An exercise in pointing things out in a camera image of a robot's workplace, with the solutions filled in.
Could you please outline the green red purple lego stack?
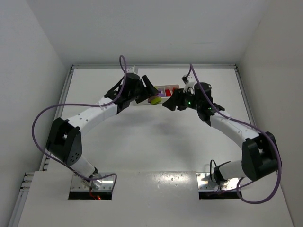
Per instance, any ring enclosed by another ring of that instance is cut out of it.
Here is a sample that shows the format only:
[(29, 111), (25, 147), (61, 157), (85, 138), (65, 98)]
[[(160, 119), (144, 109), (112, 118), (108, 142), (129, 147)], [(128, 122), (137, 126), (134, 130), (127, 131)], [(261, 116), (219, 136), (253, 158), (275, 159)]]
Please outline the green red purple lego stack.
[(148, 99), (148, 103), (151, 105), (157, 105), (159, 103), (161, 103), (162, 98), (159, 96), (152, 96)]

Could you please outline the red lego brick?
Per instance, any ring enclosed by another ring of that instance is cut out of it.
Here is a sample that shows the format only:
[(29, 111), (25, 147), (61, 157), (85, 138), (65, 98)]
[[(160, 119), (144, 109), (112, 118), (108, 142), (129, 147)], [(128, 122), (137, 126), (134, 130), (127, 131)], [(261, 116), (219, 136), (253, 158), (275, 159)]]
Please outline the red lego brick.
[(165, 89), (165, 96), (166, 97), (171, 97), (171, 91), (169, 89)]

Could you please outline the purple lego piece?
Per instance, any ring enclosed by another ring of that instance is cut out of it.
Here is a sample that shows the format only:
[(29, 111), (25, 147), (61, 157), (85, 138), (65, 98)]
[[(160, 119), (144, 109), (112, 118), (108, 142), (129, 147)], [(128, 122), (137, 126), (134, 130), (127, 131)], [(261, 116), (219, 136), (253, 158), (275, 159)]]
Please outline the purple lego piece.
[(159, 96), (159, 97), (166, 97), (165, 89), (163, 89), (163, 88), (158, 88), (158, 96)]

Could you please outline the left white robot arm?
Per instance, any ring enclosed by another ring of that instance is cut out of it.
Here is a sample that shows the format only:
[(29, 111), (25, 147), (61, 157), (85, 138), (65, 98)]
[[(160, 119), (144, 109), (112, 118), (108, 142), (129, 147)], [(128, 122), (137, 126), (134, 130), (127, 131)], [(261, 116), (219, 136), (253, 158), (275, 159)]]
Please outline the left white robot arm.
[(82, 139), (86, 133), (104, 120), (128, 108), (132, 101), (141, 103), (157, 98), (158, 90), (147, 76), (127, 73), (126, 77), (114, 85), (95, 105), (67, 118), (54, 120), (47, 139), (46, 149), (78, 173), (86, 181), (91, 181), (98, 170), (84, 157)]

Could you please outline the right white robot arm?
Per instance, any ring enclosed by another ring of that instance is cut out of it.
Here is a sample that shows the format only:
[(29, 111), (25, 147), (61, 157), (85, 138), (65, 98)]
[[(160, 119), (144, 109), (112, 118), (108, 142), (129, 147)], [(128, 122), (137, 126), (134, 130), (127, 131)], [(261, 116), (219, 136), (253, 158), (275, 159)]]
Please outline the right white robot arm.
[(225, 109), (213, 102), (210, 84), (201, 82), (193, 88), (175, 89), (163, 106), (171, 111), (196, 110), (203, 122), (222, 132), (241, 148), (241, 160), (228, 161), (214, 168), (213, 177), (217, 184), (242, 177), (257, 181), (278, 170), (276, 154), (265, 136), (227, 119)]

